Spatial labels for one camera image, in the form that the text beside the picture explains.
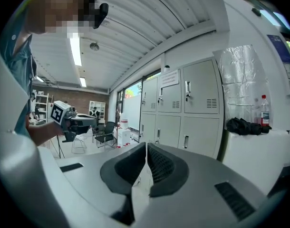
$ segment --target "black chair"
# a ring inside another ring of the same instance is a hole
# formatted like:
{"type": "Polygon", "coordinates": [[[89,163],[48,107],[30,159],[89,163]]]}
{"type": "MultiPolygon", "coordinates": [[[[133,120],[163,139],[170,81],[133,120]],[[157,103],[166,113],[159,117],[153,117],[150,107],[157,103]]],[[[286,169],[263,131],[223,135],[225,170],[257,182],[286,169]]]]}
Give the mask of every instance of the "black chair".
{"type": "Polygon", "coordinates": [[[115,128],[115,125],[116,123],[114,122],[107,122],[107,125],[103,130],[103,134],[95,137],[96,141],[99,141],[100,143],[104,143],[104,145],[98,146],[98,148],[105,147],[106,145],[112,147],[116,143],[114,142],[112,145],[106,144],[106,142],[110,140],[112,141],[114,140],[113,130],[115,128]]]}

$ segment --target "blue sign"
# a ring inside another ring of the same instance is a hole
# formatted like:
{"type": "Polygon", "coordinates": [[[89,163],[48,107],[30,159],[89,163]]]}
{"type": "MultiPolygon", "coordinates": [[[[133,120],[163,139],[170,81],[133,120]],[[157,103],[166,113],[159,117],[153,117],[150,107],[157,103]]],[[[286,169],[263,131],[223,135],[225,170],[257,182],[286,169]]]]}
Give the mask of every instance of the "blue sign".
{"type": "Polygon", "coordinates": [[[290,63],[290,53],[280,36],[267,35],[273,43],[283,63],[290,63]]]}

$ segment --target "poster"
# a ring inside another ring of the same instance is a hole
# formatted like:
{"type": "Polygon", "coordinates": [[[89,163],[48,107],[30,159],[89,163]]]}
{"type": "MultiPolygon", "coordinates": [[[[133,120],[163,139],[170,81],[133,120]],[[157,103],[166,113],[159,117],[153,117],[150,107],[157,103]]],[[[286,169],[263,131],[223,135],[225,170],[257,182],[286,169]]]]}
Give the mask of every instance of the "poster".
{"type": "Polygon", "coordinates": [[[273,43],[275,49],[278,52],[283,63],[290,63],[290,53],[286,45],[281,40],[280,36],[267,35],[270,41],[273,43]]]}
{"type": "Polygon", "coordinates": [[[164,74],[161,76],[161,88],[177,85],[179,83],[179,70],[164,74]]]}

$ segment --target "plastic bottle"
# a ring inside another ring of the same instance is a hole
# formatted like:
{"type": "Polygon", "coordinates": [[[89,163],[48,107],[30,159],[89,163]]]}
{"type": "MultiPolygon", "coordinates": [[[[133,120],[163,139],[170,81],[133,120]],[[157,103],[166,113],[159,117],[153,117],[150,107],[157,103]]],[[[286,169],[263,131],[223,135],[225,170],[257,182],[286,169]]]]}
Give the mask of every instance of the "plastic bottle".
{"type": "Polygon", "coordinates": [[[269,102],[266,99],[266,95],[262,96],[261,125],[262,126],[269,126],[270,125],[270,108],[269,108],[269,102]]]}

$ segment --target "door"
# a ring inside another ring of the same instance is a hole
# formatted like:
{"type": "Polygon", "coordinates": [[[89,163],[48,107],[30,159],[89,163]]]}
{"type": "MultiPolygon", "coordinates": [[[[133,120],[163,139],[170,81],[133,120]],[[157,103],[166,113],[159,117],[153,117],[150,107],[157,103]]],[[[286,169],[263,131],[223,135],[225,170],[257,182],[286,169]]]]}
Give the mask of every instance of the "door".
{"type": "Polygon", "coordinates": [[[219,128],[219,119],[184,117],[179,148],[213,157],[219,128]]]}
{"type": "Polygon", "coordinates": [[[185,113],[219,113],[218,87],[211,60],[183,68],[185,113]]]}
{"type": "Polygon", "coordinates": [[[143,82],[142,112],[155,112],[158,78],[143,82]]]}
{"type": "Polygon", "coordinates": [[[155,115],[141,114],[140,143],[153,143],[155,140],[155,115]]]}
{"type": "Polygon", "coordinates": [[[155,123],[155,142],[178,148],[180,133],[179,116],[157,115],[155,123]]]}
{"type": "Polygon", "coordinates": [[[181,112],[181,79],[179,70],[179,84],[160,88],[157,94],[157,111],[158,112],[181,112]]]}

